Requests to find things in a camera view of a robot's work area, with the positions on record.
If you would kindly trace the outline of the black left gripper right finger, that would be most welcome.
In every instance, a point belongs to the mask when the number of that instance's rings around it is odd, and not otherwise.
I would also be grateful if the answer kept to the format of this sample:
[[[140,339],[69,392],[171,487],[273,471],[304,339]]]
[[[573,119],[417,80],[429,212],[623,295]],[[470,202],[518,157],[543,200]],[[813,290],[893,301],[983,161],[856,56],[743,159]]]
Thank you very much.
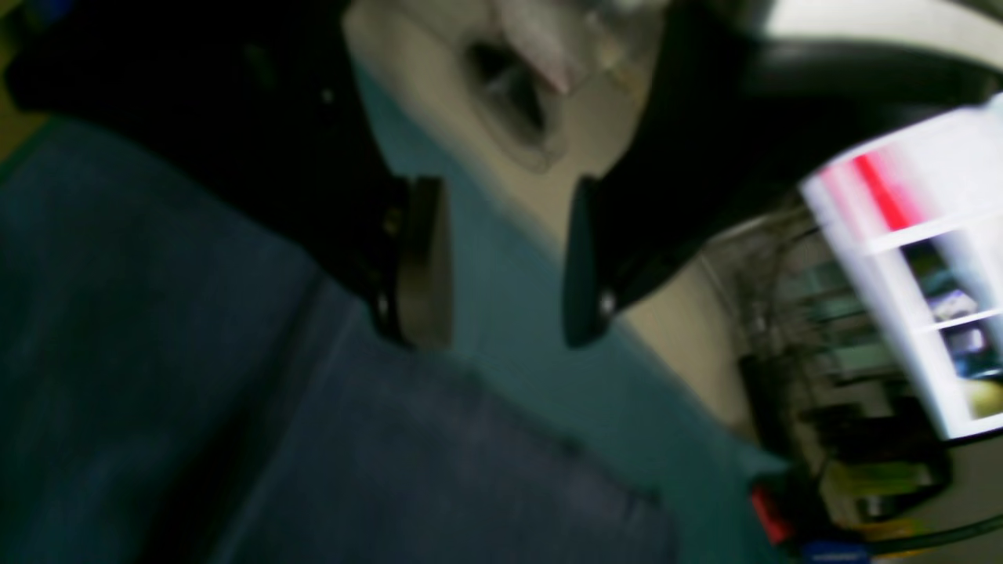
[[[999,1],[671,1],[629,146],[574,190],[563,338],[601,338],[832,158],[1001,89]]]

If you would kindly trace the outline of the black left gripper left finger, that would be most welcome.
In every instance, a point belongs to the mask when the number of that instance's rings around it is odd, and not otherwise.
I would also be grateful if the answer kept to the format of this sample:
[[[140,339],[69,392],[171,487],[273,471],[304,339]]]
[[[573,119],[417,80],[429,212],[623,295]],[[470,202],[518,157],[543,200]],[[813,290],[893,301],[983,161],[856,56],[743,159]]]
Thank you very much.
[[[447,349],[447,184],[394,174],[356,85],[347,1],[75,1],[5,74],[15,104],[146,147],[293,240],[380,335]]]

